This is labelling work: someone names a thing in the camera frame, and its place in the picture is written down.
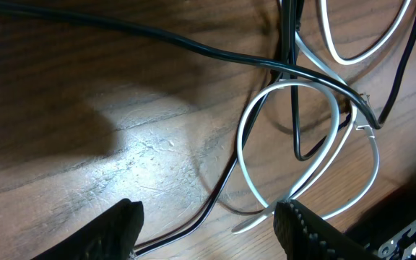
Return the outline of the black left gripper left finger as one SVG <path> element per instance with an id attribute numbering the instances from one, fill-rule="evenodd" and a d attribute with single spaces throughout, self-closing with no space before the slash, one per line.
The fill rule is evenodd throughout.
<path id="1" fill-rule="evenodd" d="M 36 259 L 127 259 L 144 224 L 140 201 L 122 199 Z"/>

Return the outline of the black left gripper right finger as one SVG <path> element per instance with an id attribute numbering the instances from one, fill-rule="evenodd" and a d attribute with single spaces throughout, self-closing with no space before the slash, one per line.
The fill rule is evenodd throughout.
<path id="1" fill-rule="evenodd" d="M 299 201 L 276 204 L 274 233 L 289 260 L 378 260 Z"/>

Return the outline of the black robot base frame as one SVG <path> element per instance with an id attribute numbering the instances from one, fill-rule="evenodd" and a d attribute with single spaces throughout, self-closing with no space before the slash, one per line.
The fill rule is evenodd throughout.
<path id="1" fill-rule="evenodd" d="M 380 259 L 416 259 L 416 172 L 344 234 Z"/>

